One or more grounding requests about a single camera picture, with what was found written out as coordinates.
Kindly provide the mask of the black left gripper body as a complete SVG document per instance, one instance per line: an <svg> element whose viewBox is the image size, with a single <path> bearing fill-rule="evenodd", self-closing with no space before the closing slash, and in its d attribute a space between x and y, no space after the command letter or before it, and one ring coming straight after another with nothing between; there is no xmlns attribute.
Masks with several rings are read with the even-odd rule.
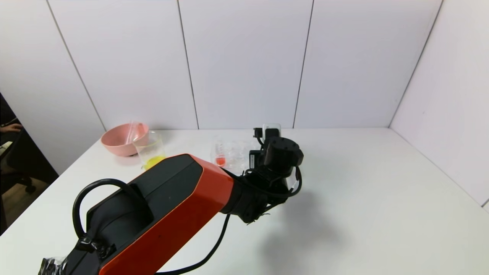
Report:
<svg viewBox="0 0 489 275"><path fill-rule="evenodd" d="M266 152L264 150L250 150L249 152L249 168L255 169L264 164L264 157Z"/></svg>

